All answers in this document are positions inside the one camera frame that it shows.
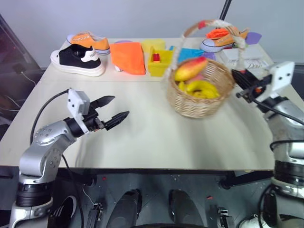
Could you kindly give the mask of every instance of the white wall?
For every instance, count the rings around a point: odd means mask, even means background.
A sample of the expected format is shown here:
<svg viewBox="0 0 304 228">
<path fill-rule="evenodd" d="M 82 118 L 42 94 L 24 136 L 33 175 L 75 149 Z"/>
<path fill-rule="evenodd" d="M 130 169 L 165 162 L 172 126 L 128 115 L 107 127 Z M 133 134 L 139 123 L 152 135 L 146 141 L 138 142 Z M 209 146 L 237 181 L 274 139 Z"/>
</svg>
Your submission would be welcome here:
<svg viewBox="0 0 304 228">
<path fill-rule="evenodd" d="M 41 67 L 66 36 L 179 37 L 194 22 L 219 18 L 225 0 L 7 0 L 0 14 Z M 232 0 L 226 20 L 263 34 L 274 61 L 304 62 L 304 0 Z M 203 30 L 196 36 L 203 36 Z"/>
</svg>

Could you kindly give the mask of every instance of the yellow box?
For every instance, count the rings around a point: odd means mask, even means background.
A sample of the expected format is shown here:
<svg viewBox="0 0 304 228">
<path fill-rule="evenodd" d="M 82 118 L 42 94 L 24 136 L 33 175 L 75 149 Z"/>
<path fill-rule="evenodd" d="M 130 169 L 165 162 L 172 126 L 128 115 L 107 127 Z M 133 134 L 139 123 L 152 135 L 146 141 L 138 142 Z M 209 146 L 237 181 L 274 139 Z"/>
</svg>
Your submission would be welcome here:
<svg viewBox="0 0 304 228">
<path fill-rule="evenodd" d="M 160 54 L 159 63 L 153 62 L 153 54 Z M 148 59 L 148 70 L 151 76 L 162 77 L 172 61 L 172 56 L 173 51 L 155 50 L 151 47 Z"/>
<path fill-rule="evenodd" d="M 145 39 L 141 42 L 144 53 L 149 53 L 151 47 L 155 50 L 164 50 L 166 48 L 166 41 L 163 39 Z"/>
</svg>

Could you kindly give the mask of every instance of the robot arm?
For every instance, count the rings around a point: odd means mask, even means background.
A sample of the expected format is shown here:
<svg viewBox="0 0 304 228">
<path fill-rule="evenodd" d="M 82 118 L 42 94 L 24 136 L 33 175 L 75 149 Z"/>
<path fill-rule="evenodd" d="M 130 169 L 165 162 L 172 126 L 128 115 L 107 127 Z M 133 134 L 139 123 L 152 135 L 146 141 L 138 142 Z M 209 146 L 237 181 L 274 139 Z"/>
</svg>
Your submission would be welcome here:
<svg viewBox="0 0 304 228">
<path fill-rule="evenodd" d="M 114 96 L 90 102 L 82 91 L 69 89 L 68 93 L 68 108 L 74 118 L 41 128 L 20 159 L 17 198 L 12 206 L 10 228 L 16 227 L 20 221 L 42 218 L 50 212 L 53 183 L 62 154 L 77 137 L 98 129 L 110 130 L 129 114 L 123 112 L 108 122 L 100 121 L 95 109 L 107 105 Z"/>
<path fill-rule="evenodd" d="M 255 102 L 265 113 L 275 157 L 271 191 L 265 195 L 263 218 L 271 227 L 304 227 L 304 113 L 278 92 L 290 84 L 293 62 L 272 66 L 268 75 L 258 80 L 250 72 L 232 74 L 243 89 L 237 97 Z"/>
</svg>

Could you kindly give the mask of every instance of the wicker basket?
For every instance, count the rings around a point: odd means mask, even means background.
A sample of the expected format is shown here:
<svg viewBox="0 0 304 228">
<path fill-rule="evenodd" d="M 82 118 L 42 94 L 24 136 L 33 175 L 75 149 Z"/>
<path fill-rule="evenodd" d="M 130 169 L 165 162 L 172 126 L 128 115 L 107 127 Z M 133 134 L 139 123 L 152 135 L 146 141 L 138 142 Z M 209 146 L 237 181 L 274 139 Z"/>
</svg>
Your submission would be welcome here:
<svg viewBox="0 0 304 228">
<path fill-rule="evenodd" d="M 244 59 L 242 54 L 245 48 L 245 41 L 239 36 L 239 31 L 237 31 L 235 27 L 222 20 L 204 20 L 189 28 L 182 35 L 180 45 L 175 48 L 171 65 L 167 69 L 164 78 L 165 80 L 169 80 L 167 97 L 170 105 L 181 115 L 192 118 L 200 118 L 214 114 L 230 95 L 235 84 L 230 70 L 228 70 L 223 64 L 209 59 L 209 62 L 202 73 L 205 80 L 209 81 L 217 88 L 220 97 L 214 99 L 196 98 L 186 94 L 178 88 L 174 80 L 175 71 L 178 67 L 191 60 L 187 59 L 180 64 L 177 64 L 177 59 L 184 40 L 186 37 L 205 26 L 226 28 L 231 33 L 234 41 L 239 46 L 239 61 L 236 68 L 238 70 L 244 70 Z"/>
</svg>

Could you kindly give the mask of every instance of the white table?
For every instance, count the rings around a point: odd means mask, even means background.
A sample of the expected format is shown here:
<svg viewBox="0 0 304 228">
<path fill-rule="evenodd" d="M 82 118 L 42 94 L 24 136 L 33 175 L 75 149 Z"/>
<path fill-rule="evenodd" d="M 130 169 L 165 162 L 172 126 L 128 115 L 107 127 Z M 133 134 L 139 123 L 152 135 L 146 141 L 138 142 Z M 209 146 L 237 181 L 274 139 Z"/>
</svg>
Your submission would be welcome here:
<svg viewBox="0 0 304 228">
<path fill-rule="evenodd" d="M 167 47 L 178 44 L 177 38 L 165 40 Z M 200 42 L 200 38 L 189 38 L 185 47 L 198 48 Z M 273 169 L 270 130 L 257 108 L 235 97 L 239 88 L 235 88 L 214 116 L 190 119 L 169 106 L 161 78 L 151 77 L 148 71 L 145 76 L 116 72 L 110 56 L 101 59 L 106 72 L 100 77 L 64 73 L 52 65 L 47 68 L 0 142 L 0 165 L 19 164 L 21 154 L 29 146 L 30 129 L 40 107 L 53 95 L 72 87 L 85 91 L 91 101 L 104 95 L 116 96 L 109 105 L 97 110 L 102 120 L 127 110 L 130 114 L 110 131 L 91 133 L 71 145 L 65 151 L 71 167 Z M 288 96 L 304 110 L 303 101 L 291 86 L 281 95 Z M 64 95 L 50 103 L 37 129 L 70 116 L 66 98 Z"/>
</svg>

